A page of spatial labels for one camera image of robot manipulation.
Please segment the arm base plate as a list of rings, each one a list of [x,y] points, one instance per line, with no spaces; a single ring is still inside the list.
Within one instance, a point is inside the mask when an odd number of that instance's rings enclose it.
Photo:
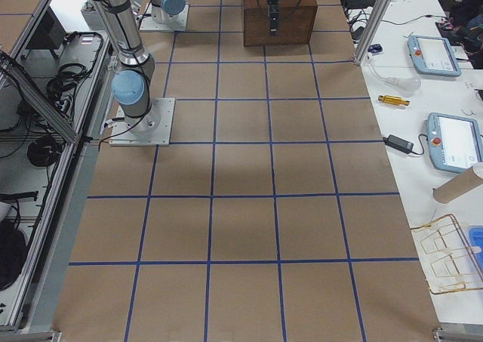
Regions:
[[[141,32],[183,32],[186,30],[189,4],[186,3],[184,9],[174,16],[165,12],[162,8],[150,5],[147,12],[139,17],[139,27]]]
[[[128,130],[137,121],[126,118],[112,127],[110,146],[168,146],[174,117],[174,98],[152,98],[151,110],[140,124]]]

